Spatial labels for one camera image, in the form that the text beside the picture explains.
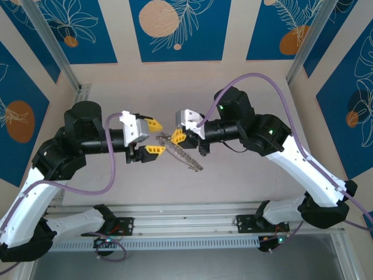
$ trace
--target metal bar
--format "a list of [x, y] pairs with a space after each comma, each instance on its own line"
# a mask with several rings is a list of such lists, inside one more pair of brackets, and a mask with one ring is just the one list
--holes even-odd
[[335, 6], [338, 3], [338, 0], [320, 1], [323, 1], [320, 10], [315, 16], [315, 19], [312, 22], [311, 27], [309, 28], [309, 31], [298, 50], [298, 53], [295, 55], [293, 64], [291, 65], [286, 75], [286, 81], [289, 86], [291, 86], [291, 84], [294, 82], [294, 79], [297, 76], [298, 71], [302, 68], [305, 60], [307, 59], [307, 56], [311, 52], [322, 29], [328, 21], [330, 14], [333, 12]]
[[73, 70], [70, 67], [70, 63], [62, 50], [61, 46], [57, 42], [57, 39], [53, 35], [52, 30], [50, 29], [47, 21], [45, 20], [43, 14], [37, 6], [37, 2], [33, 0], [20, 0], [22, 8], [26, 15], [29, 17], [31, 23], [35, 27], [38, 35], [44, 42], [45, 46], [48, 48], [48, 51], [51, 53], [53, 59], [57, 63], [61, 71], [66, 75], [67, 80], [71, 86], [78, 93], [80, 85], [78, 79], [76, 78]]
[[[117, 217], [134, 217], [134, 236], [142, 237], [191, 237], [191, 236], [240, 236], [233, 224], [237, 215], [254, 214], [258, 203], [237, 204], [186, 204], [186, 205], [128, 205], [108, 206]], [[49, 207], [48, 218], [78, 214], [89, 210], [89, 206]], [[295, 229], [298, 223], [290, 223]], [[317, 229], [305, 224], [300, 234], [328, 234], [343, 231], [342, 225], [331, 229]], [[251, 236], [273, 233], [249, 234]]]
[[31, 279], [31, 273], [35, 265], [34, 261], [19, 264], [13, 273], [12, 280]]
[[331, 235], [339, 264], [345, 279], [366, 280], [353, 251], [347, 233], [334, 233]]
[[76, 96], [75, 103], [88, 100], [91, 86], [91, 84], [81, 85], [78, 95]]

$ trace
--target metal chain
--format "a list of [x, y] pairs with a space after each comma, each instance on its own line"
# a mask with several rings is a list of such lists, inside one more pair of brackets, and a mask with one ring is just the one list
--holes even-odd
[[171, 142], [171, 136], [169, 136], [169, 134], [161, 132], [156, 136], [156, 139], [158, 139], [159, 145], [165, 146], [167, 152], [169, 152], [173, 157], [175, 157], [182, 163], [188, 165], [189, 169], [192, 169], [196, 172], [203, 170], [203, 167], [194, 158], [192, 158], [190, 154], [188, 154], [178, 145]]

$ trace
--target ventilation slot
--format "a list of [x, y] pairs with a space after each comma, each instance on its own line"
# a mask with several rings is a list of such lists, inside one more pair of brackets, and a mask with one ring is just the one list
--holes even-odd
[[[128, 251], [139, 250], [184, 250], [184, 249], [226, 249], [226, 248], [254, 248], [259, 247], [259, 239], [255, 236], [245, 237], [201, 237], [201, 238], [169, 238], [169, 239], [128, 239], [121, 240]], [[80, 239], [54, 244], [51, 251], [92, 251], [93, 239], [82, 237]], [[111, 244], [102, 251], [121, 250], [117, 245]]]

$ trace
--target black cable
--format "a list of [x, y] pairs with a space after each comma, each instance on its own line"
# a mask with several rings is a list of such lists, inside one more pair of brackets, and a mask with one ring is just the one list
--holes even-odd
[[229, 150], [232, 150], [232, 151], [235, 152], [235, 153], [244, 153], [244, 152], [247, 151], [247, 148], [244, 149], [244, 150], [235, 150], [235, 149], [233, 149], [232, 147], [230, 147], [227, 143], [225, 143], [224, 141], [222, 141], [222, 144], [223, 144], [225, 147], [227, 147]]

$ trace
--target gray floor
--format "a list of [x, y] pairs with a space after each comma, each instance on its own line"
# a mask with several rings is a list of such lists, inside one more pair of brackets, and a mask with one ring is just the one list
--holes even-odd
[[125, 262], [107, 263], [93, 253], [49, 253], [37, 262], [32, 279], [334, 280], [343, 275], [331, 238], [323, 235], [296, 236], [273, 255], [254, 248], [132, 251]]

